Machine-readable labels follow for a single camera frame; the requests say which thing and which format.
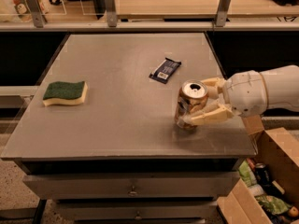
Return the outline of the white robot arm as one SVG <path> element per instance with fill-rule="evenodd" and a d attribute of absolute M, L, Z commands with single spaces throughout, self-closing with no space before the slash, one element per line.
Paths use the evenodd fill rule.
<path fill-rule="evenodd" d="M 228 79 L 188 80 L 178 93 L 177 126 L 192 129 L 283 108 L 299 111 L 299 66 L 236 73 Z"/>

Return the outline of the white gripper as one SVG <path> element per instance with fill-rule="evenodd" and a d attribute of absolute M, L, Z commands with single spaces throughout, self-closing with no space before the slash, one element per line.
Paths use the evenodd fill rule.
<path fill-rule="evenodd" d="M 267 108 L 267 92 L 263 77 L 256 71 L 236 73 L 228 78 L 212 77 L 202 80 L 208 97 L 218 99 L 223 92 L 226 104 L 219 100 L 201 107 L 196 105 L 178 118 L 178 126 L 202 126 L 226 121 L 234 116 L 261 115 Z"/>

